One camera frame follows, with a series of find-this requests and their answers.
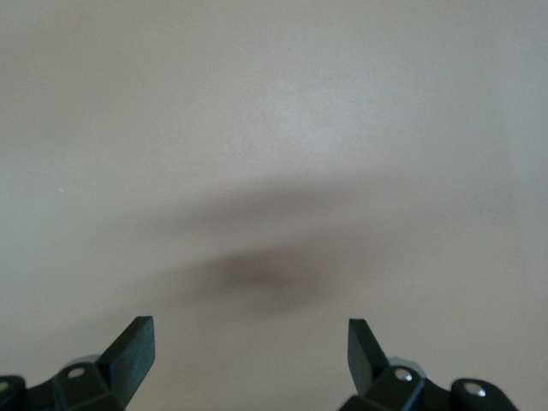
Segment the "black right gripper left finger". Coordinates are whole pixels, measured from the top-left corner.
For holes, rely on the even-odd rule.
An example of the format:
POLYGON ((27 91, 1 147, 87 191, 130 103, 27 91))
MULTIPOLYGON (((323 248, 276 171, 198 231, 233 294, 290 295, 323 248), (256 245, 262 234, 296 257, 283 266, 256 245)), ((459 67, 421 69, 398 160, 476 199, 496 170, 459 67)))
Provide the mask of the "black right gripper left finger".
POLYGON ((155 361, 151 316, 139 316, 99 356, 75 360, 33 387, 1 377, 2 410, 125 410, 155 361))

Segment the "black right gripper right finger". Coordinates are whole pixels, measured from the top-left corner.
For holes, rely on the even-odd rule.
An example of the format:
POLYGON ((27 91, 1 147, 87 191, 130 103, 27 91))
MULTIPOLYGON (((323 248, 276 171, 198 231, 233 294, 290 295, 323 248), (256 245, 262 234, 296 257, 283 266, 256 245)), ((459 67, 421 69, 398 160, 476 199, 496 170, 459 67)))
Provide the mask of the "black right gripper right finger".
POLYGON ((388 358, 364 319, 348 321, 348 368, 356 394, 342 410, 516 410, 496 385, 459 378, 448 390, 411 361, 388 358))

